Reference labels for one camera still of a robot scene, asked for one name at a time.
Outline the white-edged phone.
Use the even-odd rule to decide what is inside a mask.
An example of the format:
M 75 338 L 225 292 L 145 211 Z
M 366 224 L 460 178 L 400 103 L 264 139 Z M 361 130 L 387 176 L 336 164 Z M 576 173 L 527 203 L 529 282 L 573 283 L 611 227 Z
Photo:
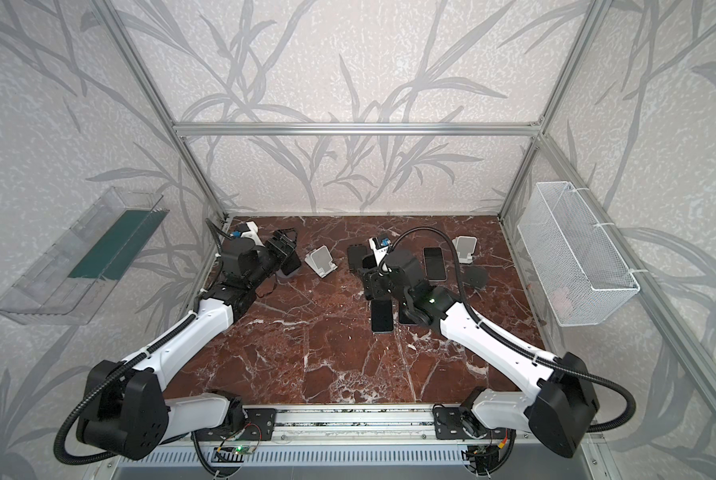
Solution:
M 423 249 L 426 275 L 430 281 L 445 281 L 447 279 L 446 265 L 443 249 L 440 247 L 425 247 Z

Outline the white front phone stand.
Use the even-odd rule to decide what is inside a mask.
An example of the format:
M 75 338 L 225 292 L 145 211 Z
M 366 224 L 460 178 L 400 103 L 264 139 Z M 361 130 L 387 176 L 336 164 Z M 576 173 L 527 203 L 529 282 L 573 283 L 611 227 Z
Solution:
M 474 262 L 474 254 L 478 239 L 472 236 L 458 236 L 453 240 L 458 261 L 464 265 Z

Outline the dark grey front phone stand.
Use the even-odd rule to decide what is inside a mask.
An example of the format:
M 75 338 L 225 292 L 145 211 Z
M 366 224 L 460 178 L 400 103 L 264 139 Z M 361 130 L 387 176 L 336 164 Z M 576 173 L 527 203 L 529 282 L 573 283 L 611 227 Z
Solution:
M 484 290 L 488 286 L 490 274 L 485 268 L 468 265 L 463 275 L 464 283 L 475 290 Z

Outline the black phone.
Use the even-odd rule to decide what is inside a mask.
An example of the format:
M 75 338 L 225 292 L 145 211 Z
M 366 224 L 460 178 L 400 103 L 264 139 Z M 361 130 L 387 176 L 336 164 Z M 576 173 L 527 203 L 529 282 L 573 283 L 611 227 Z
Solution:
M 301 259 L 296 251 L 292 251 L 281 263 L 280 270 L 286 273 L 296 269 L 299 265 L 302 265 Z

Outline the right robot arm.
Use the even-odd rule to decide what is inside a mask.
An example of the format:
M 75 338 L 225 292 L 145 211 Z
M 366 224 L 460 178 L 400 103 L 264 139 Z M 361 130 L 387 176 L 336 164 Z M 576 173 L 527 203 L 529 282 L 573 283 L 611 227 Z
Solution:
M 568 353 L 559 358 L 534 347 L 480 314 L 469 314 L 461 297 L 433 285 L 420 261 L 398 249 L 378 264 L 368 254 L 355 272 L 368 299 L 392 297 L 415 324 L 455 341 L 502 372 L 518 387 L 515 393 L 481 389 L 463 403 L 473 435 L 484 429 L 531 432 L 545 447 L 571 458 L 599 410 L 592 383 L 577 376 L 584 362 Z

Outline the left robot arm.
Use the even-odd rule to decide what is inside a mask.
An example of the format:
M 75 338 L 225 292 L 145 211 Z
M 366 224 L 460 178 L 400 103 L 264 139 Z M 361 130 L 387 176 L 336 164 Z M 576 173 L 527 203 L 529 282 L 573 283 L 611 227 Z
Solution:
M 239 321 L 275 274 L 301 265 L 295 229 L 275 231 L 261 241 L 253 223 L 231 234 L 213 231 L 219 242 L 220 273 L 196 298 L 193 310 L 153 342 L 114 362 L 98 363 L 87 377 L 83 400 L 60 427 L 56 458 L 85 465 L 123 456 L 139 460 L 166 440 L 204 429 L 243 430 L 241 399 L 216 391 L 168 399 L 176 374 L 211 340 Z

